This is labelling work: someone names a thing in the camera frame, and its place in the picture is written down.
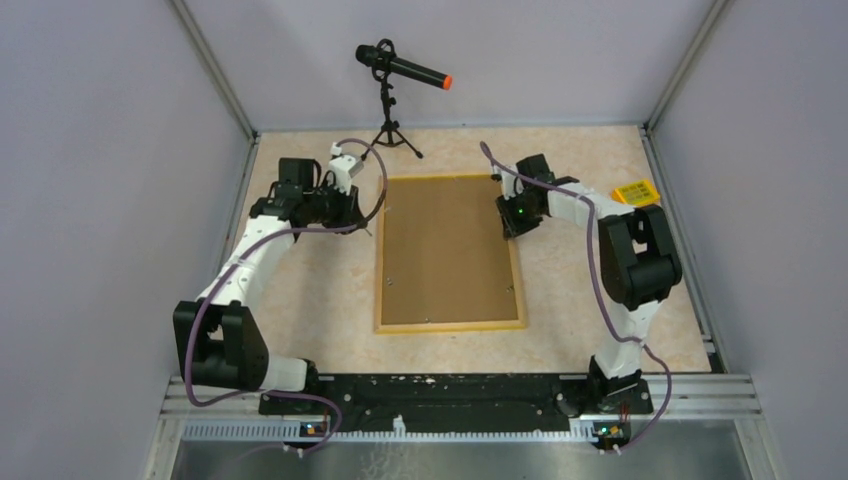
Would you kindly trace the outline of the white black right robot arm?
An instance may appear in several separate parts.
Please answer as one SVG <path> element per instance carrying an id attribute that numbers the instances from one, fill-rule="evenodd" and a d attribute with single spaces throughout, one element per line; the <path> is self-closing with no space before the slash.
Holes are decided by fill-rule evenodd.
<path id="1" fill-rule="evenodd" d="M 505 238 L 524 235 L 546 218 L 585 231 L 592 290 L 609 332 L 590 359 L 586 397 L 594 409 L 612 412 L 639 382 L 650 323 L 682 279 L 664 210 L 620 203 L 574 177 L 556 177 L 542 154 L 514 166 L 490 164 L 502 188 L 495 204 Z"/>

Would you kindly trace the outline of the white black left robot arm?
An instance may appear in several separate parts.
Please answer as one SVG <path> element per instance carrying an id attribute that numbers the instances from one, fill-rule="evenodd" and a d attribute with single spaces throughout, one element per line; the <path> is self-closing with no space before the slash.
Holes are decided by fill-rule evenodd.
<path id="1" fill-rule="evenodd" d="M 278 178 L 251 206 L 243 233 L 216 279 L 196 299 L 181 301 L 173 326 L 183 380 L 239 391 L 282 390 L 297 413 L 319 404 L 311 364 L 270 353 L 255 320 L 284 254 L 306 232 L 349 233 L 364 218 L 354 177 L 361 160 L 332 158 L 325 169 L 314 159 L 282 158 Z"/>

